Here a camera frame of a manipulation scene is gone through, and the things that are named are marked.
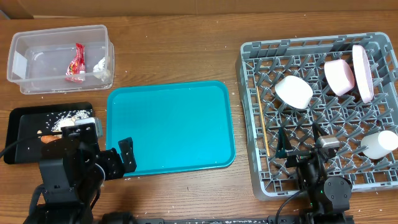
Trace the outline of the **orange carrot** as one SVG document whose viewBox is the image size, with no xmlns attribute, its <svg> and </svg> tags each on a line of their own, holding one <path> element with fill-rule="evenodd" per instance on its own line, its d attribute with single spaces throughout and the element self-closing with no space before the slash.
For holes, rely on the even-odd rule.
<svg viewBox="0 0 398 224">
<path fill-rule="evenodd" d="M 55 140 L 58 140 L 58 139 L 60 139 L 61 138 L 61 136 L 60 135 L 47 135 L 47 136 L 42 136 L 41 138 L 40 138 L 40 140 L 44 143 L 44 144 L 48 144 L 48 143 L 50 143 L 50 142 L 52 142 L 52 141 L 55 141 Z"/>
</svg>

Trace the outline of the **white cup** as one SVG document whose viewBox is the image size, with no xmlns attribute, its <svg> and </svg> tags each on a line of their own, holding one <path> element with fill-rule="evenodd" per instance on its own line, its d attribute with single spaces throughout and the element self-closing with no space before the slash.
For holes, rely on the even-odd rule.
<svg viewBox="0 0 398 224">
<path fill-rule="evenodd" d="M 361 146 L 366 146 L 365 156 L 380 159 L 397 149 L 397 134 L 388 130 L 370 134 L 361 140 Z"/>
</svg>

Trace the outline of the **white bowl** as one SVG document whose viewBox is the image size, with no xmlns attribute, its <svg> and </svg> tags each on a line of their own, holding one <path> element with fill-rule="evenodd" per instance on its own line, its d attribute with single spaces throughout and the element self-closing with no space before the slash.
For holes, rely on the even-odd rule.
<svg viewBox="0 0 398 224">
<path fill-rule="evenodd" d="M 301 110 L 309 106 L 313 96 L 311 86 L 303 79 L 294 75 L 286 76 L 277 83 L 275 92 L 283 102 Z"/>
</svg>

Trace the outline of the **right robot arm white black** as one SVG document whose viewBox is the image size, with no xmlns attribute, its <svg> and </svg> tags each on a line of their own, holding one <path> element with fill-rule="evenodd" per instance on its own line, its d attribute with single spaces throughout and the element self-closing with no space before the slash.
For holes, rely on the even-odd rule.
<svg viewBox="0 0 398 224">
<path fill-rule="evenodd" d="M 352 216 L 345 215 L 349 210 L 349 200 L 353 185 L 345 177 L 331 176 L 324 164 L 334 158 L 340 149 L 340 141 L 329 135 L 318 124 L 312 124 L 314 146 L 308 151 L 293 150 L 283 128 L 279 128 L 276 158 L 285 159 L 287 167 L 294 167 L 300 190 L 290 196 L 278 209 L 271 223 L 315 223 L 350 224 Z M 305 193 L 310 208 L 304 208 L 298 215 L 281 216 L 282 209 L 300 194 Z"/>
</svg>

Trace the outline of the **black plastic tray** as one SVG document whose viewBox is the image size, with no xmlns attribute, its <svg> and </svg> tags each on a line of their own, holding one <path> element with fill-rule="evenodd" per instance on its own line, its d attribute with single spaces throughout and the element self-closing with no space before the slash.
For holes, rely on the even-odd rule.
<svg viewBox="0 0 398 224">
<path fill-rule="evenodd" d="M 53 131 L 65 118 L 87 118 L 94 115 L 89 102 L 16 108 L 9 115 L 6 145 L 37 134 L 38 131 Z M 14 146 L 3 156 L 6 164 L 38 162 L 44 143 L 40 138 L 30 139 Z"/>
</svg>

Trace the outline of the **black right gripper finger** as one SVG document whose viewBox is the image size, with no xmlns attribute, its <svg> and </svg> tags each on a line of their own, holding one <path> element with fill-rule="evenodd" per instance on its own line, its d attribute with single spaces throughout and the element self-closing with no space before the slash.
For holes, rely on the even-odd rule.
<svg viewBox="0 0 398 224">
<path fill-rule="evenodd" d="M 317 123 L 312 124 L 313 137 L 318 139 L 320 136 L 325 136 L 326 131 Z"/>
<path fill-rule="evenodd" d="M 292 146 L 290 141 L 282 127 L 278 131 L 278 143 L 277 149 L 275 150 L 276 158 L 287 158 L 292 152 Z"/>
</svg>

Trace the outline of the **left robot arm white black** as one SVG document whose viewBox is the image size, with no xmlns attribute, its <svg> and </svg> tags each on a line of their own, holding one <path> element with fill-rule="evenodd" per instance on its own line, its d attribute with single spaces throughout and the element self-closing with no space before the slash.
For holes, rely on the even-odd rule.
<svg viewBox="0 0 398 224">
<path fill-rule="evenodd" d="M 94 223 L 93 207 L 106 180 L 120 179 L 137 168 L 133 140 L 101 151 L 94 123 L 63 127 L 60 139 L 41 149 L 42 184 L 30 201 L 26 223 Z"/>
</svg>

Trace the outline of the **wooden chopstick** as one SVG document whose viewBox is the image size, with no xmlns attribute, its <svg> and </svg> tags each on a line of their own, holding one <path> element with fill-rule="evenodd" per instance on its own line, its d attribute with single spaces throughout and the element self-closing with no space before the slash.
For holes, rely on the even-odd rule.
<svg viewBox="0 0 398 224">
<path fill-rule="evenodd" d="M 264 138 L 264 145 L 267 153 L 267 157 L 270 158 L 270 150 L 269 150 L 269 145 L 268 145 L 268 140 L 267 140 L 267 133 L 266 133 L 266 125 L 265 125 L 265 119 L 264 119 L 264 113 L 262 110 L 262 104 L 261 104 L 261 94 L 259 91 L 259 87 L 256 85 L 256 92 L 257 92 L 257 101 L 259 105 L 259 114 L 260 114 L 260 120 L 261 120 L 261 126 L 262 126 L 262 132 L 263 132 L 263 138 Z"/>
</svg>

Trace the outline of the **red snack wrapper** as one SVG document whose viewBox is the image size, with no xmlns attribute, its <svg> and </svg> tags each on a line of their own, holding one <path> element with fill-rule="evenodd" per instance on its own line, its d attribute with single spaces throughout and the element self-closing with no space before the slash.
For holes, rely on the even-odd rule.
<svg viewBox="0 0 398 224">
<path fill-rule="evenodd" d="M 85 81 L 85 46 L 76 43 L 76 55 L 70 62 L 65 80 L 74 83 L 83 83 Z"/>
</svg>

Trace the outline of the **grey dishwasher rack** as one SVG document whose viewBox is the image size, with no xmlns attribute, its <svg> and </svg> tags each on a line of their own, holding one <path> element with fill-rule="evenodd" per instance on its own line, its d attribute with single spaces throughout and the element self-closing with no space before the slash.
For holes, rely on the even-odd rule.
<svg viewBox="0 0 398 224">
<path fill-rule="evenodd" d="M 337 96 L 327 84 L 324 64 L 343 59 L 352 63 L 353 45 L 364 47 L 373 78 L 374 98 L 363 103 L 359 90 Z M 397 131 L 397 59 L 389 37 L 382 32 L 330 35 L 244 43 L 236 61 L 239 95 L 248 136 L 252 191 L 262 201 L 294 194 L 299 183 L 294 168 L 275 157 L 282 127 L 295 151 L 314 145 L 312 124 L 319 124 L 340 141 L 337 155 L 325 164 L 330 175 L 349 179 L 355 192 L 397 187 L 397 153 L 372 160 L 363 154 L 363 137 Z M 283 102 L 275 86 L 294 75 L 313 90 L 310 104 L 297 109 Z M 267 157 L 257 101 L 261 94 L 270 158 Z"/>
</svg>

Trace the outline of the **pink bowl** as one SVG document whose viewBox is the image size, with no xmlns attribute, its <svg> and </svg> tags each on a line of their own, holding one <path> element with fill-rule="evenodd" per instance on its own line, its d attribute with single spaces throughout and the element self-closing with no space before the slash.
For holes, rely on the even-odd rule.
<svg viewBox="0 0 398 224">
<path fill-rule="evenodd" d="M 324 65 L 325 77 L 331 90 L 341 96 L 354 88 L 355 80 L 349 64 L 343 60 L 333 60 Z"/>
</svg>

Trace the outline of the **teal serving tray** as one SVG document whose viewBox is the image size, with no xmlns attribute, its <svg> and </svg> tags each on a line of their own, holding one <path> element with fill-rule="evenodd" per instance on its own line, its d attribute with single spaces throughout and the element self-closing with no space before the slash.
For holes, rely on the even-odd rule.
<svg viewBox="0 0 398 224">
<path fill-rule="evenodd" d="M 226 85 L 219 81 L 118 88 L 107 101 L 106 148 L 132 138 L 132 176 L 224 168 L 236 157 Z"/>
</svg>

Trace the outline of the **clear plastic bin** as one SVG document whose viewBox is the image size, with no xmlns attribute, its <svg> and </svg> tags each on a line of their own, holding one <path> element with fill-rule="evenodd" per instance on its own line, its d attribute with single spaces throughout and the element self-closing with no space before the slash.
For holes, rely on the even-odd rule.
<svg viewBox="0 0 398 224">
<path fill-rule="evenodd" d="M 85 81 L 65 80 L 76 55 L 76 43 L 85 46 Z M 93 67 L 106 58 L 110 78 L 94 77 Z M 33 30 L 14 34 L 7 61 L 7 80 L 25 95 L 106 90 L 114 82 L 114 45 L 104 25 Z"/>
</svg>

